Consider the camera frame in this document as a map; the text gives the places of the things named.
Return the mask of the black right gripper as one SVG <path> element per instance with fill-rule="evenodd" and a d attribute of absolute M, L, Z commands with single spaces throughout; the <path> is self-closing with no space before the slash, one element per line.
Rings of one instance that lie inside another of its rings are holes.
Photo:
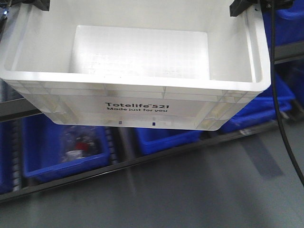
<path fill-rule="evenodd" d="M 275 10 L 285 10 L 293 6 L 295 0 L 260 0 L 259 3 L 263 10 L 274 8 Z M 237 17 L 253 4 L 257 4 L 258 0 L 234 0 L 229 6 L 231 17 Z"/>

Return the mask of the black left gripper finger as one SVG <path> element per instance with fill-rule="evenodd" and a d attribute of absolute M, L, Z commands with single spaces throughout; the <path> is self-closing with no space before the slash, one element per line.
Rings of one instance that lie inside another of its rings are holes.
<path fill-rule="evenodd" d="M 49 11 L 50 0 L 23 0 L 24 4 L 32 4 L 42 11 Z"/>

